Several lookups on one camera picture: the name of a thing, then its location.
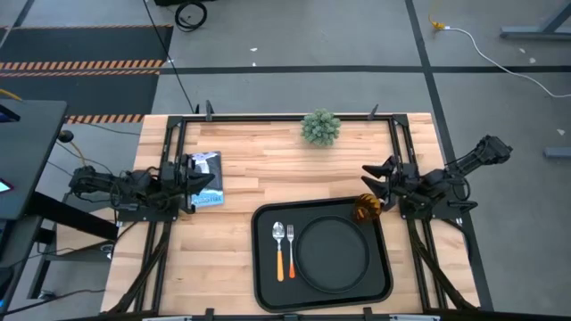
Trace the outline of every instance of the blue book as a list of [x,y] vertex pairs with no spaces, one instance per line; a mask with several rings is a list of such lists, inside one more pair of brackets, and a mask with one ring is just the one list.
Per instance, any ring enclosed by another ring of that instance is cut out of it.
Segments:
[[224,203],[222,154],[220,152],[198,152],[191,154],[191,158],[194,160],[195,172],[212,173],[214,179],[198,195],[190,195],[189,203],[196,208]]

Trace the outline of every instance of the orange-handled fork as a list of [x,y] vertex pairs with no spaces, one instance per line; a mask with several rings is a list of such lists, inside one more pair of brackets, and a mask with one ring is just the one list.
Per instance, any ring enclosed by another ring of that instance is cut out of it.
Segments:
[[294,269],[294,250],[293,250],[293,243],[294,243],[294,226],[288,225],[287,226],[287,241],[289,241],[289,278],[295,277],[295,269]]

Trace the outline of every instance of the wooden table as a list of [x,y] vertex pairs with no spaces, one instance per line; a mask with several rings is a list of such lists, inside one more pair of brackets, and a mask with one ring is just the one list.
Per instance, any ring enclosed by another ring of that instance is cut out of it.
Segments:
[[[429,113],[411,113],[410,131],[420,173],[443,166]],[[159,165],[168,116],[146,116],[135,169]],[[368,193],[360,181],[363,164],[379,164],[392,154],[386,122],[343,122],[331,148],[307,145],[297,122],[193,123],[186,130],[184,153],[222,152],[225,203],[181,212],[173,225],[161,299],[161,315],[267,314],[254,299],[250,221],[263,204],[354,196]],[[410,240],[398,208],[384,213],[393,292],[373,313],[421,312]],[[117,303],[141,268],[148,223],[140,222],[120,240],[107,281],[102,310]],[[441,221],[432,223],[442,270],[472,304],[478,304],[462,234]],[[436,307],[434,283],[425,268],[430,301]],[[150,307],[152,282],[145,307]],[[303,311],[304,314],[360,314],[364,306]]]

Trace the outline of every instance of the orange handle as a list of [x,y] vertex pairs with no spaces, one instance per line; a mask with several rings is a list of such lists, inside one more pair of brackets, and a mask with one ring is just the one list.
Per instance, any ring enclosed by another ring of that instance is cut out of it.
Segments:
[[282,260],[282,251],[277,252],[277,280],[284,281],[284,261]]
[[294,262],[292,260],[289,261],[289,278],[295,278]]

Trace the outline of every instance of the hazard stripe tape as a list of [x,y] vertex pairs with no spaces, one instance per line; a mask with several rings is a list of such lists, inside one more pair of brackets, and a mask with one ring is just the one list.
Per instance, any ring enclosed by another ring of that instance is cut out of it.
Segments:
[[118,68],[160,68],[161,59],[87,62],[0,62],[0,70],[99,70]]
[[[171,24],[156,25],[157,28],[172,27]],[[26,26],[14,27],[13,29],[107,29],[107,28],[153,28],[153,25],[103,25],[103,26]]]
[[111,114],[111,115],[70,115],[66,124],[112,124],[140,123],[145,119],[144,114]]
[[106,70],[106,71],[73,71],[73,72],[10,72],[10,73],[0,73],[0,78],[112,76],[112,75],[160,75],[160,72],[158,70]]

